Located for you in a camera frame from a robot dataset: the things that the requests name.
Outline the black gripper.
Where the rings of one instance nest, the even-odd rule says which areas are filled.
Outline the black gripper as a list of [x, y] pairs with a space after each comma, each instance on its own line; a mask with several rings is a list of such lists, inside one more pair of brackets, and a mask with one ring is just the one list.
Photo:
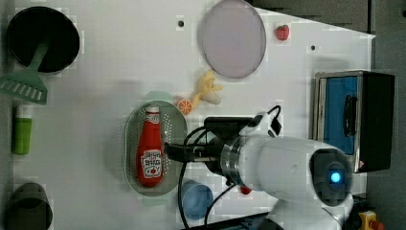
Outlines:
[[177, 162], [202, 162], [207, 169], [215, 174], [238, 174], [238, 136], [215, 135], [208, 142], [199, 143], [207, 133], [201, 133], [191, 144], [187, 137], [180, 144], [164, 144], [164, 152], [170, 160]]

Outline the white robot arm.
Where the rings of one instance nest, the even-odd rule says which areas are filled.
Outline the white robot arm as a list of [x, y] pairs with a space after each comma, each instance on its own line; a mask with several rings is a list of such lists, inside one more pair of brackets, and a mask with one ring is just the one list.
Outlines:
[[334, 146], [280, 136], [266, 112], [250, 117], [209, 117], [165, 154], [202, 162], [229, 184], [265, 192], [278, 202], [258, 230], [344, 230], [352, 209], [352, 166]]

